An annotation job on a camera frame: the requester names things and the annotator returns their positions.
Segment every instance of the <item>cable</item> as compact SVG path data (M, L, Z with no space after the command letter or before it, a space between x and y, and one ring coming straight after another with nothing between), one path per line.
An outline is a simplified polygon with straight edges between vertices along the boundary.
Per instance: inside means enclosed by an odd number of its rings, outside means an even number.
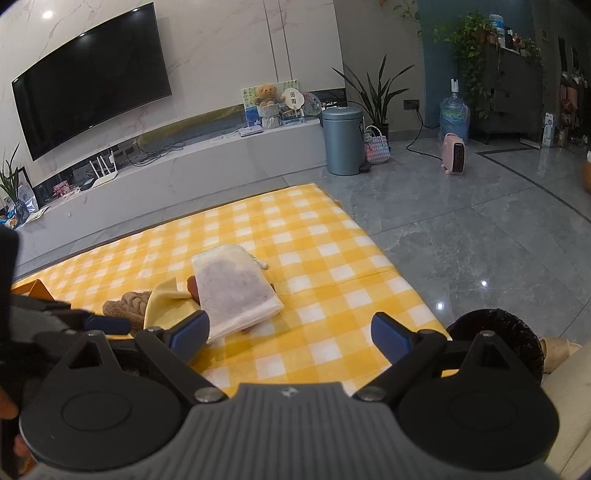
M425 125L425 123L423 122L423 117L421 116L421 112L419 112L419 111L418 111L418 108L417 108L415 111L416 111L416 113L417 113L417 117L418 117L418 119L419 119L419 120L420 120L420 122L421 122L421 128L419 129L419 131L418 131L418 135L416 136L416 138L413 140L413 142L412 142L410 145L408 145L408 146L406 147L406 149L407 149L409 152L418 153L419 155L426 155L426 156L428 156L428 157L433 157L433 158L436 158L436 159L438 159L438 160L440 160L440 161L443 161L443 160L441 159L441 157L437 157L437 156L435 156L435 155L431 155L430 153L424 153L424 152L419 152L419 151L417 151L417 150L412 150L412 149L410 148L410 147L412 147L412 146L415 144L415 142L416 142L416 141L418 140L418 138L421 136L421 133L423 132L423 127L426 127L426 128L431 128L431 130L435 130L436 128L438 128L438 127L427 127L427 126Z
M166 155L168 155L171 152L181 151L185 147L185 145L186 145L185 142L176 142L172 145L168 145L164 148L160 148L159 150L155 150L153 152L146 152L138 144L138 148L139 148L140 152L145 153L147 156L140 161L132 161L131 159L128 159L128 160L129 160L129 163L131 163L134 167L145 167L146 165L150 165L151 163L155 162L156 160L159 160L162 157L165 157Z

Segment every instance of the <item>gray trash bin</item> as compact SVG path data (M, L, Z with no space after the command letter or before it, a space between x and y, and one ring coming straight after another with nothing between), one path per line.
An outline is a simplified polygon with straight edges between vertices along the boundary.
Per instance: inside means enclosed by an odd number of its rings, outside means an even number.
M322 112L326 167L334 175L357 175L365 162L363 110L338 106Z

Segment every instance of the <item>black tv screen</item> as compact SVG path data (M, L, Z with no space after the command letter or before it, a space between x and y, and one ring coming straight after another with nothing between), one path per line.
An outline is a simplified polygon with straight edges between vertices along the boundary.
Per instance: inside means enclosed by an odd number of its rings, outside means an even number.
M66 140L171 95L154 4L70 40L13 81L33 160Z

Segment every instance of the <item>yellow checkered blanket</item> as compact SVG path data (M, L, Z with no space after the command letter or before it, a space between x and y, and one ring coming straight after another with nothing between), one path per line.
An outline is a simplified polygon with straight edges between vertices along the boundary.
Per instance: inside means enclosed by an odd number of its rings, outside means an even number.
M40 278L54 298L101 312L106 300L171 277L186 288L192 256L219 244L242 245L267 262L264 274L285 304L193 359L196 371L230 395L241 382L341 381L354 392L389 365L369 332L378 311L412 330L445 331L367 234L313 184L160 225L19 284Z

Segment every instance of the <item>pink space heater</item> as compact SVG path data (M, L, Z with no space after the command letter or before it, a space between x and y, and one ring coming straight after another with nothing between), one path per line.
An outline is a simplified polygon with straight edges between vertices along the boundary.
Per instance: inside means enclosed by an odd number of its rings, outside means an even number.
M464 173L464 162L466 160L464 141L456 134L447 134L443 139L441 158L443 159L441 167L445 168L445 173L451 175Z

